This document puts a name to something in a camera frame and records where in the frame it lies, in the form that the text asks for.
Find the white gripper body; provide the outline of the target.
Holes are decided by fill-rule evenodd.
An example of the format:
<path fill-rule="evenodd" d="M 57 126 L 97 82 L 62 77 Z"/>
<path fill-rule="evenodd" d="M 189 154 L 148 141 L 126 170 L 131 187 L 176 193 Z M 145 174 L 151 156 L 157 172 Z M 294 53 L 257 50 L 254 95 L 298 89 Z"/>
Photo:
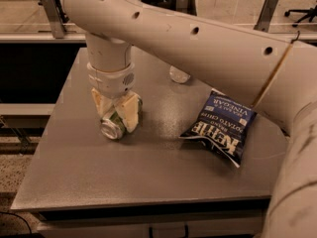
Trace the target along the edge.
<path fill-rule="evenodd" d="M 102 71 L 87 64 L 88 80 L 91 85 L 107 98 L 114 99 L 125 95 L 135 84 L 134 65 L 118 71 Z"/>

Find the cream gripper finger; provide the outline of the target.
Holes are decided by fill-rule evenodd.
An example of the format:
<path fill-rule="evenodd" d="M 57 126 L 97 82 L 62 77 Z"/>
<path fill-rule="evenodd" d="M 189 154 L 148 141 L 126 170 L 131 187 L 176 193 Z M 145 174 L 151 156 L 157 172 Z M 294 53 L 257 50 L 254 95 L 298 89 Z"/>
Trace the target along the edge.
<path fill-rule="evenodd" d="M 97 89 L 91 89 L 92 97 L 100 117 L 103 117 L 107 112 L 114 109 L 113 101 L 102 95 Z"/>
<path fill-rule="evenodd" d="M 127 131 L 132 133 L 139 123 L 139 95 L 129 91 L 114 103 L 114 107 Z"/>

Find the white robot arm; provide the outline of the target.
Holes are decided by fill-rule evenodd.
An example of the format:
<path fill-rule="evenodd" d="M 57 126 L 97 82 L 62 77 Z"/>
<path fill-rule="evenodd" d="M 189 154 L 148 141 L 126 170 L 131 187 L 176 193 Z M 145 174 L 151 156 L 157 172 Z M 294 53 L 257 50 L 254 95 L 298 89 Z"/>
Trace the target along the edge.
<path fill-rule="evenodd" d="M 129 47 L 254 108 L 290 137 L 261 238 L 317 236 L 317 49 L 298 41 L 142 3 L 60 0 L 87 34 L 91 83 L 123 95 Z"/>

